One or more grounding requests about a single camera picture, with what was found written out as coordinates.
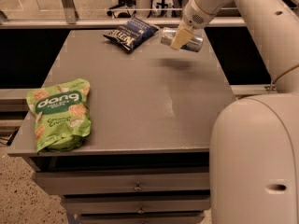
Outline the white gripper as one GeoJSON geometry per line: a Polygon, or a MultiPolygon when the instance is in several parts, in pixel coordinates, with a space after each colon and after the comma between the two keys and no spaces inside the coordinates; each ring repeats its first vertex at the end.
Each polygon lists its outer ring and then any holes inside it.
{"type": "Polygon", "coordinates": [[[231,2],[232,0],[189,0],[170,47],[180,49],[186,45],[193,37],[193,30],[207,27],[221,8],[231,2]]]}

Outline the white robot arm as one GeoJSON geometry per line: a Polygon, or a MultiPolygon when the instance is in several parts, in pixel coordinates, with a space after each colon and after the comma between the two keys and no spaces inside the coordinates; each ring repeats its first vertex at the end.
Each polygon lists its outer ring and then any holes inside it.
{"type": "Polygon", "coordinates": [[[179,49],[234,2],[276,92],[237,100],[210,140],[213,224],[299,224],[299,18],[282,0],[189,0],[179,49]]]}

